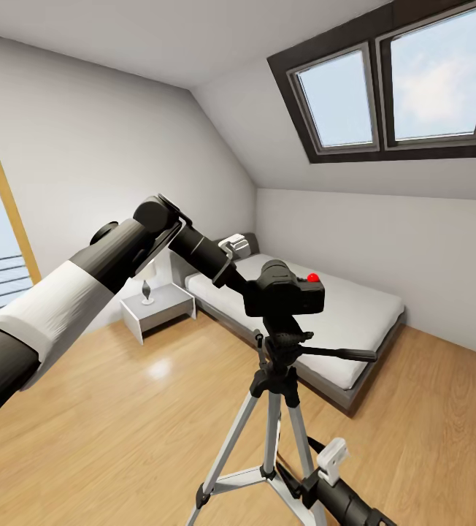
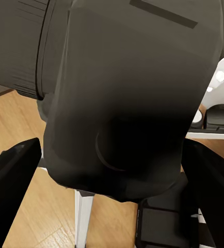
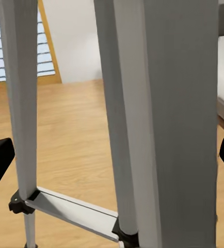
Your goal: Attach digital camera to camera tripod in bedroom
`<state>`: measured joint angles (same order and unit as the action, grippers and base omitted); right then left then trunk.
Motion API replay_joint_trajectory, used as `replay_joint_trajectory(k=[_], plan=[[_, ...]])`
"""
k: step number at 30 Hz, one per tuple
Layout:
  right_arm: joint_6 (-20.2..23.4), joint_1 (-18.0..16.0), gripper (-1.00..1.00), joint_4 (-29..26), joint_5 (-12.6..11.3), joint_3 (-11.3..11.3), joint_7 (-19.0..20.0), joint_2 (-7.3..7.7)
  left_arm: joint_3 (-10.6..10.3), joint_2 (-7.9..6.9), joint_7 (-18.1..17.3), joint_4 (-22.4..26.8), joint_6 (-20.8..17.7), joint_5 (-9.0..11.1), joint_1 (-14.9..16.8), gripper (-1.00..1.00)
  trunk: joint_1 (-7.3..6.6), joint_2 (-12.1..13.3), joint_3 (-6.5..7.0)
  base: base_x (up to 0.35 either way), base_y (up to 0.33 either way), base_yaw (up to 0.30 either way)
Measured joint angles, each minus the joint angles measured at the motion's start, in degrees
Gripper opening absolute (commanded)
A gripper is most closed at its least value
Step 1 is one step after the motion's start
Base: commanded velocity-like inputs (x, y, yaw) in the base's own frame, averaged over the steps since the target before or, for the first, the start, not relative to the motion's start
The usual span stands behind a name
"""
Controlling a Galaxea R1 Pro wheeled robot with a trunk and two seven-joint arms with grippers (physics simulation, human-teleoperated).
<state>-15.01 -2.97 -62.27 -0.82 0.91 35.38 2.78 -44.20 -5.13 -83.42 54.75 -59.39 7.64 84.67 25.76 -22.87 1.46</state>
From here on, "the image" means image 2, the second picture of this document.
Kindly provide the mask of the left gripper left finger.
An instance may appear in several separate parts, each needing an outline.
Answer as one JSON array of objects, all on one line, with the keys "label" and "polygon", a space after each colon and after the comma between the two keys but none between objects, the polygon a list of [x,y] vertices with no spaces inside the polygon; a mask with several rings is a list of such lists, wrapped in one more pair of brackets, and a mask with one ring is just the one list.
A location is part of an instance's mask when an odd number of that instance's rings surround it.
[{"label": "left gripper left finger", "polygon": [[41,157],[38,137],[20,142],[0,155],[0,248],[5,242]]}]

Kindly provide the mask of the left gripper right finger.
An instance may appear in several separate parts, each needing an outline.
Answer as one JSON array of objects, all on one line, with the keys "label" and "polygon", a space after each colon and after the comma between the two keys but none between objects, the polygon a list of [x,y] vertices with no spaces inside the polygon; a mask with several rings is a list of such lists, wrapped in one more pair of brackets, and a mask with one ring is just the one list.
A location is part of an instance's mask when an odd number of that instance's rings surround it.
[{"label": "left gripper right finger", "polygon": [[185,138],[181,165],[216,248],[224,248],[224,158]]}]

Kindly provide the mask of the camera tripod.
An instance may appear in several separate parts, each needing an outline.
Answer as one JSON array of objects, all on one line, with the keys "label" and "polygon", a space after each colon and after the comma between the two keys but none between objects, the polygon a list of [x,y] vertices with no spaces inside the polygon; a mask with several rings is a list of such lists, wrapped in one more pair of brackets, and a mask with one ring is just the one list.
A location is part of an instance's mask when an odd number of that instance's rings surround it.
[{"label": "camera tripod", "polygon": [[[41,120],[47,123],[48,119],[43,115],[41,107],[42,102],[43,100],[37,100],[38,111]],[[41,148],[42,157],[37,167],[47,172],[43,149]],[[86,248],[86,238],[95,194],[75,189],[75,248]]]}]

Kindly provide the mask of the digital camera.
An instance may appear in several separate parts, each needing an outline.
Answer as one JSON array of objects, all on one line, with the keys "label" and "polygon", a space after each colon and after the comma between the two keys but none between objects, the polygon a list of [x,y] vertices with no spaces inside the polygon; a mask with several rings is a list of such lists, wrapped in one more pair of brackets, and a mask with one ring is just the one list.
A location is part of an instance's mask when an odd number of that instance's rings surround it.
[{"label": "digital camera", "polygon": [[0,86],[43,100],[59,185],[140,203],[180,180],[224,58],[224,0],[0,0]]}]

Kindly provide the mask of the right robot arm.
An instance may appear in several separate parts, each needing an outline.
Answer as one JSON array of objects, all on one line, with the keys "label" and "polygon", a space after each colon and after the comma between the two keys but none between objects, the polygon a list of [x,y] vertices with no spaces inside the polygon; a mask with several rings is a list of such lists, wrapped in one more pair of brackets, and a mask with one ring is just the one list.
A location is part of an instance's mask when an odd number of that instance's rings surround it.
[{"label": "right robot arm", "polygon": [[224,139],[224,104],[211,106],[205,117],[198,109],[185,138]]}]

